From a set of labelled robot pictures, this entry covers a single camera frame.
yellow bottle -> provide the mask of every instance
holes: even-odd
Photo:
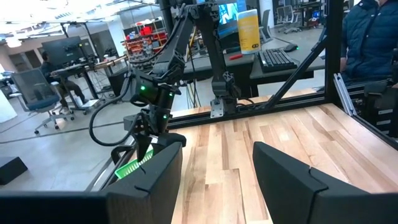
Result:
[[[253,54],[261,50],[257,9],[239,12],[238,32],[242,54]]]

person sitting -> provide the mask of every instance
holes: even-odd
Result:
[[[398,0],[362,0],[343,19],[340,72],[346,86],[385,80],[398,43]]]
[[[66,111],[68,111],[68,103],[65,100],[65,95],[67,94],[67,89],[65,87],[68,88],[69,91],[74,91],[75,94],[77,96],[80,97],[81,102],[86,103],[88,100],[86,100],[81,88],[74,82],[69,81],[69,80],[65,80],[65,86],[61,83],[59,78],[54,78],[53,76],[56,75],[57,73],[55,72],[55,70],[57,69],[57,67],[50,62],[50,58],[47,52],[43,52],[42,53],[42,58],[43,58],[43,64],[41,66],[41,71],[45,77],[45,79],[48,81],[48,83],[52,83],[52,82],[59,82],[59,85],[57,85],[57,89],[59,91],[59,93],[61,94],[61,105],[62,108]]]

black panel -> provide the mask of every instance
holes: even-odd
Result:
[[[0,157],[0,185],[6,185],[23,172],[27,167],[19,157]]]
[[[0,223],[108,223],[106,201],[94,193],[1,192]]]
[[[328,190],[315,199],[310,223],[398,223],[398,194],[369,194],[312,168]]]
[[[108,194],[113,223],[171,223],[180,187],[181,147],[173,143],[142,169],[102,190]]]
[[[308,165],[263,142],[254,143],[253,162],[273,223],[307,223],[315,192],[327,186]]]
[[[398,223],[398,193],[369,194],[262,142],[253,161],[273,223]]]

keyboard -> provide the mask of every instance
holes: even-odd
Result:
[[[258,57],[263,73],[297,68],[294,61],[282,49],[263,50],[258,53]]]

wooden tabletop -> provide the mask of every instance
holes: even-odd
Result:
[[[173,132],[187,146],[172,223],[272,223],[252,162],[254,141],[368,192],[398,192],[398,152],[333,104]]]

